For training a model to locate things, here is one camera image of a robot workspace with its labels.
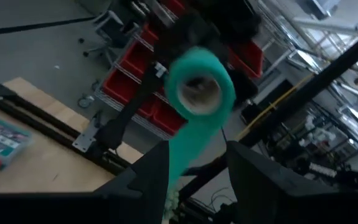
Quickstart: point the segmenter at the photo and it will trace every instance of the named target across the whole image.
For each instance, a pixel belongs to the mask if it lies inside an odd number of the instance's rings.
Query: workbench
[[[4,86],[79,132],[87,127],[89,120],[22,78],[6,82]],[[29,146],[0,170],[0,192],[84,192],[95,190],[114,178],[105,169],[2,111],[0,118],[32,133]],[[130,163],[142,156],[125,143],[117,151]]]

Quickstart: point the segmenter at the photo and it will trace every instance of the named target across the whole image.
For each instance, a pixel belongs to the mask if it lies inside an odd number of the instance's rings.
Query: tape roll
[[[201,78],[198,90],[186,83]],[[165,82],[169,102],[188,123],[169,140],[169,189],[205,149],[231,113],[235,91],[218,58],[207,49],[194,47],[171,64]]]

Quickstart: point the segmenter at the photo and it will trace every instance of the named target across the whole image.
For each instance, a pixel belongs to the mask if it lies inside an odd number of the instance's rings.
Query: gray floor
[[[86,10],[73,1],[0,0],[0,27],[87,16],[89,14]],[[79,37],[88,41],[80,45],[77,42]],[[109,110],[101,103],[95,103],[85,110],[77,106],[77,100],[83,93],[91,93],[92,82],[104,77],[108,71],[108,65],[102,58],[82,56],[83,50],[95,46],[97,42],[98,37],[92,32],[89,22],[0,35],[0,83],[22,77],[87,118],[91,118],[100,108],[114,116],[116,111]],[[237,112],[225,126],[226,135],[233,139],[243,128]],[[146,152],[159,139],[143,127],[131,123],[124,141]],[[219,133],[212,138],[210,146],[193,165],[210,162],[224,149],[224,140]],[[209,204],[212,193],[222,187],[230,187],[227,172],[200,190],[195,197]],[[232,190],[220,194],[234,198]],[[214,204],[218,205],[224,200],[227,199],[222,198],[221,202],[216,201]]]

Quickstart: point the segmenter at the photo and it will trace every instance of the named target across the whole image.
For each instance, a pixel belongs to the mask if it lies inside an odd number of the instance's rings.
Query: metal bracket
[[[96,141],[94,135],[96,135],[98,129],[100,128],[100,118],[101,112],[98,112],[89,122],[85,131],[74,140],[72,143],[73,147],[82,152],[87,152],[89,150],[92,143]]]

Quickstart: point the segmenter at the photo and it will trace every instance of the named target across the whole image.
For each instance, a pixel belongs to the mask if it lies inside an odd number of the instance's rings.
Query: black cable
[[[207,205],[206,203],[201,202],[201,200],[199,200],[199,199],[196,199],[196,198],[192,197],[191,200],[194,200],[195,202],[205,206],[205,208],[211,208],[210,205]]]
[[[73,24],[76,22],[85,22],[94,19],[95,17],[88,17],[88,18],[81,18],[81,19],[70,19],[67,21],[58,21],[58,22],[45,22],[41,24],[31,24],[31,25],[24,25],[24,26],[15,26],[15,27],[6,27],[0,28],[0,34],[9,34],[13,32],[21,32],[26,30],[33,30],[33,29],[41,29],[46,27],[54,27],[54,26],[61,26],[67,24]]]
[[[214,209],[215,212],[216,212],[216,209],[215,209],[215,207],[213,206],[214,196],[215,196],[215,194],[221,192],[222,190],[226,190],[226,189],[228,189],[228,187],[223,187],[223,188],[221,188],[221,189],[218,189],[218,190],[216,190],[216,191],[212,194],[212,196],[210,196],[210,204],[209,204],[209,206],[212,205],[212,207],[213,207],[213,209]]]
[[[211,201],[210,205],[209,206],[212,206],[212,208],[214,209],[214,211],[216,212],[216,208],[215,208],[215,205],[214,205],[214,202],[217,198],[220,198],[220,197],[223,197],[223,198],[227,198],[230,202],[234,202],[231,198],[229,198],[227,195],[218,195],[216,196],[215,198],[213,198],[213,200]]]
[[[226,138],[226,134],[224,133],[223,127],[221,128],[221,130],[222,130],[222,135],[223,135],[224,142],[225,142],[226,145],[227,145],[227,138]]]

